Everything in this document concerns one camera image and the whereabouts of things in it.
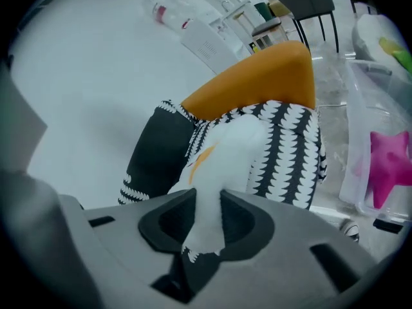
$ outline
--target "clear water bottle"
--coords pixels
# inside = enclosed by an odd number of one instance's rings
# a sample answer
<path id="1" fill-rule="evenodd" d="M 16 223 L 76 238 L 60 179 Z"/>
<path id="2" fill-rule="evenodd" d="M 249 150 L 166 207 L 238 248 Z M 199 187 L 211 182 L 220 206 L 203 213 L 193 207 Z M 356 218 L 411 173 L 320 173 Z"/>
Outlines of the clear water bottle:
<path id="1" fill-rule="evenodd" d="M 144 0 L 144 8 L 159 23 L 181 34 L 196 15 L 186 0 Z"/>

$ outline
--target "transparent plastic bin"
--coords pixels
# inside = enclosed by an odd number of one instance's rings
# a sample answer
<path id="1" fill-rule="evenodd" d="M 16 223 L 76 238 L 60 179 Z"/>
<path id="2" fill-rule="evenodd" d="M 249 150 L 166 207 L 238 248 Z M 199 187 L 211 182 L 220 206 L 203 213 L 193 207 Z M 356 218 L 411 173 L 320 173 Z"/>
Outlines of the transparent plastic bin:
<path id="1" fill-rule="evenodd" d="M 361 213 L 392 223 L 412 220 L 412 187 L 396 185 L 381 209 L 373 207 L 368 190 L 371 160 L 370 132 L 396 135 L 409 131 L 412 158 L 412 85 L 387 67 L 369 61 L 347 61 L 348 163 L 339 198 Z"/>

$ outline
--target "floor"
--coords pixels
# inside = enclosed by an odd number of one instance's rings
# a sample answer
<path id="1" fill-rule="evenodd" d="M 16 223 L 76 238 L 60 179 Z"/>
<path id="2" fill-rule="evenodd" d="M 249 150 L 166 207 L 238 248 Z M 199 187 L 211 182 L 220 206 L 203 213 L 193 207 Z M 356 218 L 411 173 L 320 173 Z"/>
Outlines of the floor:
<path id="1" fill-rule="evenodd" d="M 179 101 L 213 77 L 171 31 L 142 14 L 141 1 L 56 0 L 12 48 L 12 77 L 48 124 L 29 173 L 76 196 L 86 209 L 116 205 L 129 157 L 157 102 Z M 312 209 L 357 221 L 360 245 L 380 261 L 403 234 L 375 229 L 373 219 L 337 198 L 348 150 L 344 63 L 355 57 L 355 16 L 349 0 L 334 3 L 339 54 L 329 17 L 323 17 L 326 41 L 317 18 L 303 21 L 329 163 Z M 357 10 L 358 16 L 367 12 L 363 5 Z M 289 39 L 299 40 L 290 19 L 284 17 L 283 26 Z"/>
<path id="2" fill-rule="evenodd" d="M 406 230 L 399 235 L 376 229 L 373 218 L 360 215 L 352 205 L 337 197 L 341 189 L 348 156 L 348 123 L 346 118 L 347 89 L 344 83 L 345 62 L 354 59 L 351 31 L 357 17 L 368 12 L 365 5 L 356 4 L 353 14 L 350 0 L 333 0 L 335 21 L 339 36 L 339 54 L 336 53 L 332 22 L 322 16 L 326 41 L 323 41 L 318 18 L 302 21 L 312 53 L 315 75 L 316 101 L 319 122 L 328 154 L 328 177 L 317 187 L 311 210 L 328 215 L 330 222 L 340 224 L 342 218 L 356 221 L 360 228 L 360 245 L 377 261 L 392 253 L 402 243 Z M 293 22 L 282 17 L 283 27 L 290 40 L 300 40 Z"/>

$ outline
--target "shoe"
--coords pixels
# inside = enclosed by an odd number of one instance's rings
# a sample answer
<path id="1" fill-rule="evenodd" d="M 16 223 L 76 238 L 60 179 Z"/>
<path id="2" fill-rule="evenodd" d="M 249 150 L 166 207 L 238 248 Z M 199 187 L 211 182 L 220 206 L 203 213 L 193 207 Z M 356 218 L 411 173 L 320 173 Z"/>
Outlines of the shoe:
<path id="1" fill-rule="evenodd" d="M 350 237 L 353 241 L 359 242 L 359 226 L 356 222 L 348 220 L 342 227 L 341 231 L 345 236 Z"/>

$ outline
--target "plush star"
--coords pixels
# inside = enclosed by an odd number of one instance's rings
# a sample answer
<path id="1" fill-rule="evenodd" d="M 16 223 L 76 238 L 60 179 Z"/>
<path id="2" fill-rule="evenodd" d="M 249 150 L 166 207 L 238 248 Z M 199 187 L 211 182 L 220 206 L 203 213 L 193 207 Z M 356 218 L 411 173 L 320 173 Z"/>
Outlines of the plush star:
<path id="1" fill-rule="evenodd" d="M 407 157 L 407 131 L 396 136 L 371 132 L 369 187 L 373 206 L 380 209 L 395 185 L 412 185 L 412 162 Z"/>

